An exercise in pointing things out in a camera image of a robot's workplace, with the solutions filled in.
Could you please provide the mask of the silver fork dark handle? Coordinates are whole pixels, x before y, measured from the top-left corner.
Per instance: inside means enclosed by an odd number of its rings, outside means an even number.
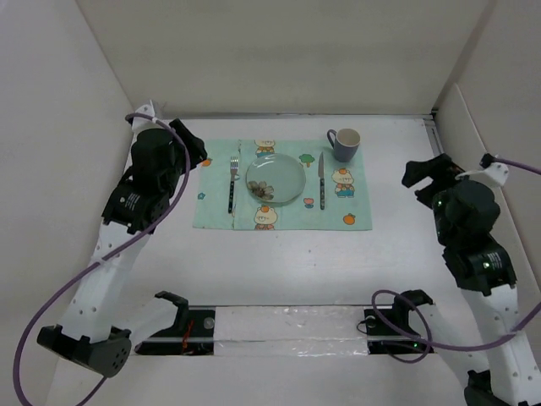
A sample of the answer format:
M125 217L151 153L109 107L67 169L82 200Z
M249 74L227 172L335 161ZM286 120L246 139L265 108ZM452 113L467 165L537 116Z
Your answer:
M238 157L232 156L230 160L230 183L229 183L229 196L228 196L228 208L227 208L227 212L229 214L232 214L232 209L233 209L235 181L238 175L238 165L239 165Z

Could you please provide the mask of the pale green glass plate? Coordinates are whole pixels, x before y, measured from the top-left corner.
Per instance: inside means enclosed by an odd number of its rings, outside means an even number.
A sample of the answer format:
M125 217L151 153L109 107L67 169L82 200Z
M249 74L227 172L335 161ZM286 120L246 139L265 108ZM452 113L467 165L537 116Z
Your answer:
M306 185L303 166L285 154L256 158L245 175L249 193L257 200L272 205L285 205L299 197Z

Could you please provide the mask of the purple mug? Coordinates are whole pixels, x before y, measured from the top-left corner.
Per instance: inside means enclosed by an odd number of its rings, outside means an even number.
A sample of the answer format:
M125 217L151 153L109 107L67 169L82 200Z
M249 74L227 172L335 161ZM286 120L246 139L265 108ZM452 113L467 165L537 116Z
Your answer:
M360 146L361 138L354 129L329 129L326 133L333 156L339 162L350 162Z

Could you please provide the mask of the green cartoon print cloth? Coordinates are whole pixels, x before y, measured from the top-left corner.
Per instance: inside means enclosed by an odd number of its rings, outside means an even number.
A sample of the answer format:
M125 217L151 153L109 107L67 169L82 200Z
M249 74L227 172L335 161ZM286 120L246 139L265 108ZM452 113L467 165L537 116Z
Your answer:
M339 162L323 140L209 140L208 158L199 171L195 228L235 231L333 230L372 228L363 153ZM318 161L325 157L325 209L320 209ZM250 163L270 154L285 154L301 163L306 174L302 194L285 205L255 199L245 175ZM232 214L227 212L230 160L239 159Z

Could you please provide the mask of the silver knife dark handle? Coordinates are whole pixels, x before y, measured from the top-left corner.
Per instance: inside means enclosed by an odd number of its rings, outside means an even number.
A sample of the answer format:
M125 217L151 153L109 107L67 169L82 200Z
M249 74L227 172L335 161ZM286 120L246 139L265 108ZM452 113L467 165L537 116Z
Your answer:
M324 152L320 153L318 161L318 176L320 180L320 209L325 209L325 157Z

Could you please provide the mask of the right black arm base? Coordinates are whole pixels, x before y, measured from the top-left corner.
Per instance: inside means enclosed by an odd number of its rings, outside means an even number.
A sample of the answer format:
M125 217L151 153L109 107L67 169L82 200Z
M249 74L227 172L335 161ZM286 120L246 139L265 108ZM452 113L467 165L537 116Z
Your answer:
M356 328L369 339L370 354L385 354L404 364L416 364L434 352L434 339L424 306L435 302L421 289L402 293L379 289L363 311Z

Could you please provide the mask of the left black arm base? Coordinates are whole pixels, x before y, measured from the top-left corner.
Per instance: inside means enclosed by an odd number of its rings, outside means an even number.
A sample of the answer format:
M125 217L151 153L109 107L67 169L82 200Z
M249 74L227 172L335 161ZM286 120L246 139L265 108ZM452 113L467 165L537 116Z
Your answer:
M137 355L207 356L214 354L216 309L191 307L189 302L176 294L161 291L157 299L177 307L174 322L134 347Z

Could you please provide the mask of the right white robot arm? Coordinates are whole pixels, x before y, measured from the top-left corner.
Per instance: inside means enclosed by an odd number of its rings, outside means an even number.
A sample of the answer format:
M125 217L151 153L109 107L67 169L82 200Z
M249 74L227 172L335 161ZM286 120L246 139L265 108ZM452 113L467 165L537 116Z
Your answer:
M467 345L427 294L417 291L412 304L391 312L399 332L426 332L427 343L451 369L468 405L538 405L540 368L520 316L517 277L511 257L491 235L500 215L494 190L503 186L509 168L486 154L477 170L465 171L446 154L405 166L402 184L432 210L445 265L476 322L480 344Z

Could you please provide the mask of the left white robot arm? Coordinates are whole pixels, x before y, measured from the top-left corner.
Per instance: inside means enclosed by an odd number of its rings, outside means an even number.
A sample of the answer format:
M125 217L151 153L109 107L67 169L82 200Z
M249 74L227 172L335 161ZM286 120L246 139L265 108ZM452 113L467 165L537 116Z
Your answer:
M160 291L131 321L115 324L113 313L135 260L157 225L179 202L189 172L207 157L203 140L178 118L152 122L131 147L131 165L102 213L98 241L62 319L44 326L42 347L105 378L114 377L131 350L154 334L176 336L188 327L189 302Z

